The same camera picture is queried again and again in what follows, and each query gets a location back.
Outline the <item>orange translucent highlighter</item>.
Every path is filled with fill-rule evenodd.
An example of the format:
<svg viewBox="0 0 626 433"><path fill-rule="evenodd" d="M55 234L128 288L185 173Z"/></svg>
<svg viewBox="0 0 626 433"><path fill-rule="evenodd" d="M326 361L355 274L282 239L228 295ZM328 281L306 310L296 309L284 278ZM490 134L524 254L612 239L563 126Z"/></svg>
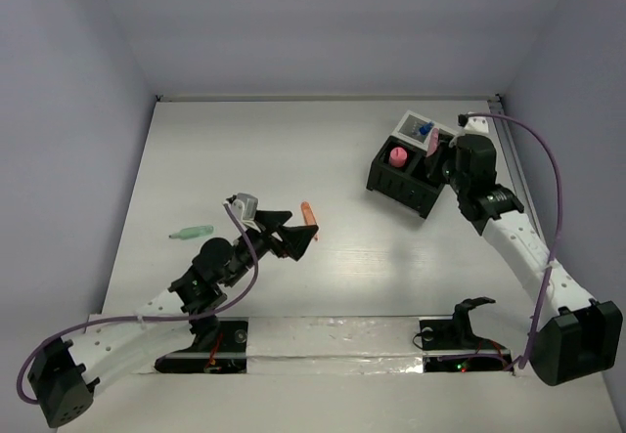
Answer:
<svg viewBox="0 0 626 433"><path fill-rule="evenodd" d="M300 210L301 210L301 214L302 214L304 223L307 226L317 226L318 225L316 217L315 217L315 215L313 213L313 210L311 208L311 205L310 205L310 203L308 201L303 201L300 204Z"/></svg>

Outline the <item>pink translucent highlighter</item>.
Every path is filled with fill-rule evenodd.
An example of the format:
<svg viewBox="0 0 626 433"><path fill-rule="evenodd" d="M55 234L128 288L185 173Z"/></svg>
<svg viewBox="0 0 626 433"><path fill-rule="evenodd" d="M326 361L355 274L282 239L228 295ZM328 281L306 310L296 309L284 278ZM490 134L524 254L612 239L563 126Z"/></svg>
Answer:
<svg viewBox="0 0 626 433"><path fill-rule="evenodd" d="M434 155L438 148L438 145L439 145L439 129L436 127L433 127L429 136L429 143L428 143L426 156L430 157Z"/></svg>

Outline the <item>pink cap black highlighter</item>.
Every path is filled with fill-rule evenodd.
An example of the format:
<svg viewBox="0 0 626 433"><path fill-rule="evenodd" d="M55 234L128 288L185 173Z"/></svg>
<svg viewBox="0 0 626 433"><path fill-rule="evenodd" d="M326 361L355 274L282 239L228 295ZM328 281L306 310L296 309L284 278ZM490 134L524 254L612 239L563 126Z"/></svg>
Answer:
<svg viewBox="0 0 626 433"><path fill-rule="evenodd" d="M403 168L408 160L408 153L402 147L393 148L388 157L388 164L395 168Z"/></svg>

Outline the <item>blue cap black highlighter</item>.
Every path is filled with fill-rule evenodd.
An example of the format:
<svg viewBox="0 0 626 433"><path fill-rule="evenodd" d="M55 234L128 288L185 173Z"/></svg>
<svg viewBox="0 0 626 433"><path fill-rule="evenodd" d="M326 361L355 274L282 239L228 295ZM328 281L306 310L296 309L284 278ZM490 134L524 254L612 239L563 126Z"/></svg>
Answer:
<svg viewBox="0 0 626 433"><path fill-rule="evenodd" d="M433 127L434 127L433 122L425 123L424 125L420 127L419 132L422 136L427 136L429 132L433 129Z"/></svg>

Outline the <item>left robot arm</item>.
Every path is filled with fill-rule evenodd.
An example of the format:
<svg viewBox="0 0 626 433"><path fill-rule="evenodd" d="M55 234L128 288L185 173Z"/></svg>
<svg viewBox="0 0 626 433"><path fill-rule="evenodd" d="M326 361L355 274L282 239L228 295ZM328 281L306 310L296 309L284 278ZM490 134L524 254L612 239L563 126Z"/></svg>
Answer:
<svg viewBox="0 0 626 433"><path fill-rule="evenodd" d="M26 358L16 387L20 399L40 408L48 427L74 421L121 377L182 349L210 347L219 330L218 314L243 300L229 300L224 288L245 275L256 281L266 254L299 260L318 233L315 224L289 227L289 211L258 210L249 223L227 216L239 231L234 240L210 238L188 270L166 290L128 316L104 317L74 325L44 339Z"/></svg>

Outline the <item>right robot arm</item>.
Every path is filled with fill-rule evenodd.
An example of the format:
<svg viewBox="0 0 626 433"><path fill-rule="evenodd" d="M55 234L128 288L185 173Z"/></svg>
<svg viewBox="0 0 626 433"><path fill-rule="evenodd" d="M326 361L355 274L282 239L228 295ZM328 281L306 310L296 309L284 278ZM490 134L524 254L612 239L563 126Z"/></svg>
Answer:
<svg viewBox="0 0 626 433"><path fill-rule="evenodd" d="M497 154L480 134L439 135L425 158L428 179L451 187L462 215L503 258L535 309L521 366L556 386L615 364L623 316L581 286L533 228L524 207L497 184Z"/></svg>

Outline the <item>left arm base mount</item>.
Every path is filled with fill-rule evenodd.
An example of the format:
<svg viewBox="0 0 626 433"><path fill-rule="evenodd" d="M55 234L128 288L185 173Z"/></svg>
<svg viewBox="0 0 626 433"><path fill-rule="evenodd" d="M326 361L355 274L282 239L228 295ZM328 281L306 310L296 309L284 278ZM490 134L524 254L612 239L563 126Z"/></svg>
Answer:
<svg viewBox="0 0 626 433"><path fill-rule="evenodd" d="M190 347L156 360L163 374L243 374L247 372L248 318L226 318Z"/></svg>

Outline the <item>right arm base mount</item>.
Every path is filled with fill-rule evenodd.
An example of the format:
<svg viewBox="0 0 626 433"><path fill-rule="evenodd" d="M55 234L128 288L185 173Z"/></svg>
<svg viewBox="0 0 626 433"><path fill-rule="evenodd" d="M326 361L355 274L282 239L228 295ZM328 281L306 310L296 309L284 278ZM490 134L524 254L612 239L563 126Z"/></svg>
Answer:
<svg viewBox="0 0 626 433"><path fill-rule="evenodd" d="M454 306L451 315L420 318L412 343L422 353L424 373L512 371L511 351L476 335L471 326L472 310L495 303L485 296L466 298Z"/></svg>

